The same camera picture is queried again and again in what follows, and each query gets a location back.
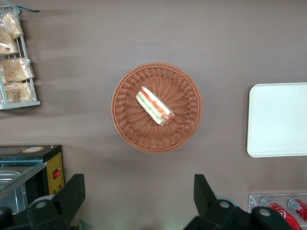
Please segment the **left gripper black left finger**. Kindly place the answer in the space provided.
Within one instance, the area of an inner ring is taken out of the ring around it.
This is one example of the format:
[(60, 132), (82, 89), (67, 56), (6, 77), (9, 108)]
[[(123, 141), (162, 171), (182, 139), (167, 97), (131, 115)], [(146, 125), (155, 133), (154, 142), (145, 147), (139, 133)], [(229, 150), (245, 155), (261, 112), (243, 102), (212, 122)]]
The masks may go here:
[(85, 200), (83, 174), (75, 174), (51, 199), (41, 197), (27, 209), (32, 230), (69, 230)]

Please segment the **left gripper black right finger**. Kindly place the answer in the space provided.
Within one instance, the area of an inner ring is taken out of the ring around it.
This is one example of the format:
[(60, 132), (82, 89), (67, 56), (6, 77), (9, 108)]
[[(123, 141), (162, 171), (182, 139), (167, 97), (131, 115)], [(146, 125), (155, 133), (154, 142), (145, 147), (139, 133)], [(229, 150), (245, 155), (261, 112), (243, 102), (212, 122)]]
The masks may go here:
[(194, 203), (198, 211), (186, 230), (249, 230), (249, 214), (226, 199), (218, 199), (203, 174), (194, 175)]

